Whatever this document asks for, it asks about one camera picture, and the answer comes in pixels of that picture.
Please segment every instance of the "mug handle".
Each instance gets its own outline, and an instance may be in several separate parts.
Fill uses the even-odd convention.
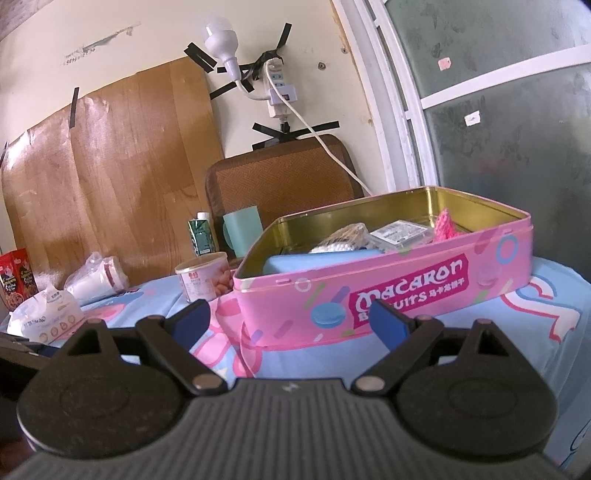
[[[234,246],[232,245],[232,240],[230,240],[230,234],[228,233],[228,228],[226,227],[226,222],[224,222],[223,224],[223,237],[226,240],[226,243],[228,244],[228,246],[234,250]]]

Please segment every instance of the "wood grain panel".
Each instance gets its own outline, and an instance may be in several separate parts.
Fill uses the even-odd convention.
[[[194,255],[187,221],[209,210],[205,172],[223,157],[202,70],[175,60],[79,99],[72,129],[69,112],[26,132],[2,168],[39,286],[61,287],[94,249],[132,284],[174,273]]]

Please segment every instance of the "metal screw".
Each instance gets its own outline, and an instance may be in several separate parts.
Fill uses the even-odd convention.
[[[198,390],[212,390],[222,385],[223,380],[214,374],[201,374],[193,378],[193,385]]]
[[[380,377],[367,375],[365,377],[358,378],[355,381],[355,385],[358,389],[364,392],[379,392],[384,389],[386,382]]]

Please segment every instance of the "red snack box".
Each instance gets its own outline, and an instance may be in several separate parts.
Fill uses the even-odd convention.
[[[26,249],[14,250],[0,257],[0,283],[0,294],[11,312],[39,292]]]

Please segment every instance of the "snack package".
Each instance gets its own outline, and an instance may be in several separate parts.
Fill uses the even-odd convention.
[[[385,252],[424,245],[434,236],[433,228],[405,220],[397,220],[371,232],[372,243]]]
[[[349,252],[369,245],[369,232],[364,223],[351,223],[321,241],[310,250],[311,254]]]
[[[92,252],[86,263],[66,280],[67,290],[80,306],[117,295],[129,288],[129,279],[117,257],[103,256]]]
[[[433,239],[433,242],[442,242],[461,234],[462,233],[456,229],[456,224],[453,223],[449,210],[447,208],[443,209],[437,216],[435,222],[435,238]]]
[[[27,250],[21,248],[0,257],[0,283],[8,310],[11,312],[39,290],[33,277]]]
[[[83,318],[84,314],[72,294],[49,285],[10,314],[7,332],[32,342],[49,344]]]

